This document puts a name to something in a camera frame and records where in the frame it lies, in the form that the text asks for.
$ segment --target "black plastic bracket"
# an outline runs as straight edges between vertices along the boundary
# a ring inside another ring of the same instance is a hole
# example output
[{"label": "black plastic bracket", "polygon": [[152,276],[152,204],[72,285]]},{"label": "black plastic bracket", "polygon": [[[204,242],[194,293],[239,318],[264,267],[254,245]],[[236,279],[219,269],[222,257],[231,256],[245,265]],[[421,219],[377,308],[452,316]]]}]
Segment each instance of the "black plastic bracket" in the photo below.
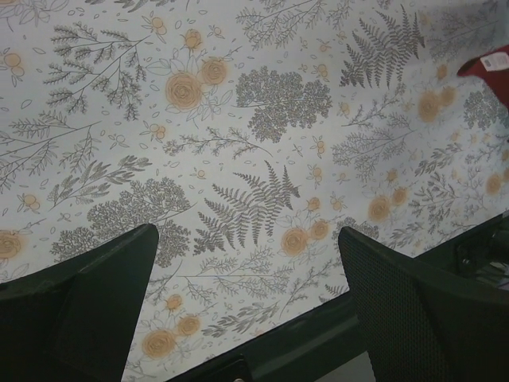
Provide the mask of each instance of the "black plastic bracket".
[{"label": "black plastic bracket", "polygon": [[254,382],[251,371],[243,356],[206,370],[190,382]]}]

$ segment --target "white label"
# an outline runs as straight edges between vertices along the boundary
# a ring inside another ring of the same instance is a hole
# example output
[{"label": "white label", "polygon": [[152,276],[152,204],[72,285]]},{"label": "white label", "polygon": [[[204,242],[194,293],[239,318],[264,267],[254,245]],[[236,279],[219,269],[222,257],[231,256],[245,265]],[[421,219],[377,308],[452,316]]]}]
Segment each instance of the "white label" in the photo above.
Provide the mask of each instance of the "white label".
[{"label": "white label", "polygon": [[509,56],[505,52],[497,52],[482,57],[480,62],[483,63],[486,72],[495,72],[509,68]]}]

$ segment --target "fern leaf print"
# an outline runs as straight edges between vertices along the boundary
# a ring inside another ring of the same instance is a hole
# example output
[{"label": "fern leaf print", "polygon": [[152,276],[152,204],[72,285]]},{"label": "fern leaf print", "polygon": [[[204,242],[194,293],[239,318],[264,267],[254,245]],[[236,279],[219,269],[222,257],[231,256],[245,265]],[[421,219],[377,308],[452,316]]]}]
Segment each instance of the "fern leaf print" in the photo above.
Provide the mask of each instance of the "fern leaf print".
[{"label": "fern leaf print", "polygon": [[394,77],[398,82],[402,81],[406,63],[412,57],[419,58],[418,47],[425,48],[425,42],[417,14],[411,21],[403,5],[401,9],[402,20],[399,23],[392,16],[379,11],[376,13],[384,21],[384,26],[371,25],[359,19],[363,35],[352,32],[358,50],[347,44],[350,61],[344,61],[340,86],[360,85],[364,88],[369,85],[379,88],[384,76],[388,88]]},{"label": "fern leaf print", "polygon": [[279,177],[272,165],[265,161],[269,180],[258,176],[235,173],[243,179],[249,189],[233,189],[214,184],[212,188],[224,200],[223,203],[205,199],[206,205],[214,212],[210,217],[202,212],[198,215],[207,230],[197,229],[200,235],[195,238],[194,254],[204,251],[225,251],[225,244],[235,248],[236,241],[246,247],[247,235],[251,227],[252,241],[258,245],[260,235],[274,233],[274,223],[283,209],[292,210],[291,197],[300,197],[298,187],[289,179],[286,167]]}]

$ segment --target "botanical pattern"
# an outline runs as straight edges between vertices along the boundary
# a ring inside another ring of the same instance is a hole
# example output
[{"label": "botanical pattern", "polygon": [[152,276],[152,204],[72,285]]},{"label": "botanical pattern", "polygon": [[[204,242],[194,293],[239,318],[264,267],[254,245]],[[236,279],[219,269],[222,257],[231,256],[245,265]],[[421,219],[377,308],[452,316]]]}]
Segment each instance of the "botanical pattern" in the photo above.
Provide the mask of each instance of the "botanical pattern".
[{"label": "botanical pattern", "polygon": [[348,290],[340,230],[417,256],[509,209],[509,114],[457,77],[496,0],[0,0],[0,283],[157,227],[124,381]]},{"label": "botanical pattern", "polygon": [[47,85],[67,83],[72,88],[58,88],[49,92],[47,104],[57,107],[66,104],[66,112],[86,113],[87,91],[102,92],[107,101],[124,109],[127,121],[138,118],[140,80],[146,80],[146,70],[140,64],[138,45],[147,37],[131,40],[127,33],[102,29],[100,35],[93,28],[75,22],[72,26],[55,26],[54,52],[64,59],[61,64],[49,65]]},{"label": "botanical pattern", "polygon": [[264,66],[239,78],[237,107],[254,108],[248,127],[257,140],[279,142],[288,125],[310,129],[317,114],[327,118],[332,106],[328,93],[319,80],[303,85],[296,72],[279,75]]},{"label": "botanical pattern", "polygon": [[341,86],[360,84],[364,87],[365,76],[370,87],[373,84],[380,86],[383,73],[385,73],[387,87],[390,87],[393,75],[396,75],[399,82],[402,81],[406,62],[412,56],[419,58],[418,46],[424,48],[425,45],[424,37],[419,31],[417,14],[411,21],[406,14],[405,7],[401,6],[401,9],[403,15],[401,25],[393,17],[379,11],[377,14],[385,22],[386,28],[369,25],[360,18],[360,27],[366,37],[362,38],[355,31],[352,32],[359,51],[356,52],[347,44],[352,62],[344,62],[346,69],[341,70],[343,73],[340,81]]}]

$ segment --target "printed paper backdrop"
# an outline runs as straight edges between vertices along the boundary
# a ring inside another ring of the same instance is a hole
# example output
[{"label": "printed paper backdrop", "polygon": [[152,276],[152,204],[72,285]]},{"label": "printed paper backdrop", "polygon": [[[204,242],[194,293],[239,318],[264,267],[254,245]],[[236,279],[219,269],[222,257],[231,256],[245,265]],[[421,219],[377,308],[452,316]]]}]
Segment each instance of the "printed paper backdrop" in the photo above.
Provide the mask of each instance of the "printed paper backdrop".
[{"label": "printed paper backdrop", "polygon": [[455,73],[506,15],[0,0],[0,282],[157,225],[124,380],[163,381],[344,293],[343,226],[416,256],[503,212],[507,110]]}]

